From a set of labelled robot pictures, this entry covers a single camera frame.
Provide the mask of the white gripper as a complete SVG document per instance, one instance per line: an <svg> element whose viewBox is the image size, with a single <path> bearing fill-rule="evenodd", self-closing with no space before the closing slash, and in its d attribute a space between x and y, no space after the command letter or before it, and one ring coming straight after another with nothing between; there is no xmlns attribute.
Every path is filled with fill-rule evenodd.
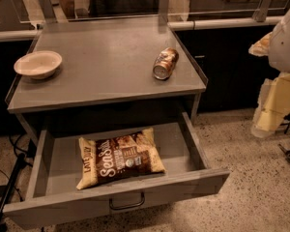
<svg viewBox="0 0 290 232"><path fill-rule="evenodd" d="M254 43L248 53L258 57L269 55L270 66L286 72L274 80L266 78L261 85L250 131L264 138L274 134L290 114L290 9L273 32Z"/></svg>

